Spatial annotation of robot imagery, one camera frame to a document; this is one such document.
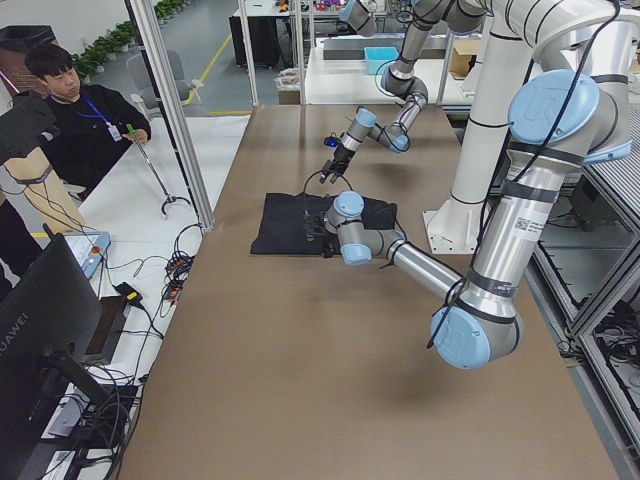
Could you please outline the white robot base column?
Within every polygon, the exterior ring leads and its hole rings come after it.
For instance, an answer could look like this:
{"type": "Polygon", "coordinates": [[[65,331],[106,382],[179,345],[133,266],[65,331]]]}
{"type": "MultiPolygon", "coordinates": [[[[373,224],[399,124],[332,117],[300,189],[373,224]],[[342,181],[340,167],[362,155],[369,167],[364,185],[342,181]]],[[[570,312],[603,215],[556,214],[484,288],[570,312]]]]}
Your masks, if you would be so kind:
{"type": "Polygon", "coordinates": [[[494,13],[478,83],[449,198],[426,214],[427,237],[435,254],[476,250],[482,206],[508,133],[511,101],[523,84],[531,59],[528,45],[494,13]]]}

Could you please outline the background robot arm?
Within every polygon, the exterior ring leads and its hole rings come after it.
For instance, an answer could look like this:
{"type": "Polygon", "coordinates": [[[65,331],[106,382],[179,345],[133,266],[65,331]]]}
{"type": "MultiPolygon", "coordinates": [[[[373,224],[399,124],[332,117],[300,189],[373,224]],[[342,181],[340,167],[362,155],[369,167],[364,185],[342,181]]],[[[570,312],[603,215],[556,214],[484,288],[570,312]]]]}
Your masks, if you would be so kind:
{"type": "Polygon", "coordinates": [[[338,19],[347,23],[356,34],[371,37],[377,31],[376,12],[376,1],[349,0],[338,13],[338,19]]]}

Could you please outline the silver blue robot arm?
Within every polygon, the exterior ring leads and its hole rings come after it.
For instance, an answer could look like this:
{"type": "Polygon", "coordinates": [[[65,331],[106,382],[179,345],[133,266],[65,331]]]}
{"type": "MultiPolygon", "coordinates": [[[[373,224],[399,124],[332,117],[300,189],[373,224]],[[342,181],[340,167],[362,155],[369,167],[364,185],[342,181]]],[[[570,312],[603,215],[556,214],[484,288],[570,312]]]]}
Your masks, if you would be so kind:
{"type": "Polygon", "coordinates": [[[430,30],[445,23],[465,35],[484,20],[491,27],[454,183],[427,223],[432,247],[471,255],[466,273],[399,231],[367,229],[355,191],[339,194],[323,220],[345,264],[383,257],[444,296],[429,344],[460,369],[518,348],[524,326],[514,299],[565,177],[627,156],[632,143],[626,82],[639,40],[636,10],[616,1],[415,1],[400,53],[381,78],[403,101],[399,115],[381,126],[359,109],[321,180],[341,177],[366,139],[406,151],[428,101],[414,66],[430,30]]]}
{"type": "Polygon", "coordinates": [[[413,1],[408,27],[397,58],[378,69],[380,87],[387,94],[404,101],[394,122],[378,123],[374,113],[364,107],[340,136],[330,136],[325,144],[334,149],[333,157],[321,169],[319,181],[335,182],[342,177],[359,147],[370,138],[393,153],[410,147],[408,131],[428,103],[425,83],[414,75],[414,65],[432,28],[443,21],[456,34],[468,34],[480,26],[486,10],[471,1],[413,1]]]}

